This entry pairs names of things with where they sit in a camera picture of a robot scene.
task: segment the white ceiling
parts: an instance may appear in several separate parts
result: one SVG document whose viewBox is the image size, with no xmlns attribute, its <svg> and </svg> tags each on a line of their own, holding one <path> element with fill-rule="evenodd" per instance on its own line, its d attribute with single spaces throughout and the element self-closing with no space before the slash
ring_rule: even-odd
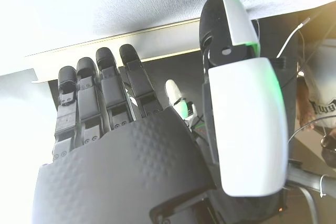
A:
<svg viewBox="0 0 336 224">
<path fill-rule="evenodd" d="M 25 68 L 18 57 L 198 18 L 206 0 L 1 0 L 0 74 Z M 251 19 L 334 0 L 241 0 Z"/>
</svg>

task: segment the white zip tie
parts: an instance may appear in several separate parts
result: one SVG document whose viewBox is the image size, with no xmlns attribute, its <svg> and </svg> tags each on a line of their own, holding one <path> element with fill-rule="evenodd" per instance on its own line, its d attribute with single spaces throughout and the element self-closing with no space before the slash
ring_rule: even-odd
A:
<svg viewBox="0 0 336 224">
<path fill-rule="evenodd" d="M 326 196 L 326 194 L 324 194 L 323 191 L 322 191 L 322 180 L 323 180 L 324 176 L 327 176 L 327 174 L 323 174 L 323 175 L 321 176 L 321 179 L 320 179 L 320 197 L 321 197 L 321 198 L 322 198 L 323 196 Z"/>
</svg>

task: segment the white shirt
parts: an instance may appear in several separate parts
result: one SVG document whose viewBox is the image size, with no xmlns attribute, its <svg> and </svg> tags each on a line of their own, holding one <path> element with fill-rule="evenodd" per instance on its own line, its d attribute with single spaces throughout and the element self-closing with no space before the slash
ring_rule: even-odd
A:
<svg viewBox="0 0 336 224">
<path fill-rule="evenodd" d="M 306 58 L 316 44 L 306 46 Z M 336 115 L 336 39 L 326 39 L 319 46 L 317 53 L 304 67 L 304 75 L 316 118 Z M 336 128 L 336 118 L 321 120 L 317 125 Z"/>
</svg>

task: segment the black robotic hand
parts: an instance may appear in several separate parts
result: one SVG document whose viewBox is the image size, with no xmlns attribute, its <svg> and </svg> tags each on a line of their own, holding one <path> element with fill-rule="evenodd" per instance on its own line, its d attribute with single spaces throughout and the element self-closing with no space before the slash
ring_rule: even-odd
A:
<svg viewBox="0 0 336 224">
<path fill-rule="evenodd" d="M 39 171 L 34 224 L 195 223 L 193 209 L 215 187 L 188 127 L 171 106 L 162 109 L 135 49 L 123 45 L 120 55 L 141 118 L 108 48 L 97 51 L 98 71 L 90 58 L 77 70 L 63 67 L 54 161 Z"/>
</svg>

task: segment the person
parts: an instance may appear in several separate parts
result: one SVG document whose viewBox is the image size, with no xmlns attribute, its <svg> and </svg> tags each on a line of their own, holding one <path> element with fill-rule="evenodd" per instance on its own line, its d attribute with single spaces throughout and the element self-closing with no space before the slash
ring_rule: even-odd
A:
<svg viewBox="0 0 336 224">
<path fill-rule="evenodd" d="M 303 76 L 297 79 L 297 116 L 300 126 L 316 118 L 336 115 L 336 26 L 321 41 L 336 22 L 336 2 L 320 8 L 323 8 L 321 14 L 301 29 L 306 43 L 299 56 L 299 65 L 303 66 L 313 52 L 314 55 L 303 67 Z M 299 18 L 318 11 L 303 12 Z M 336 168 L 336 118 L 318 121 L 308 126 L 307 130 L 316 126 L 321 127 L 322 134 L 325 134 L 321 142 L 322 157 L 329 166 Z"/>
</svg>

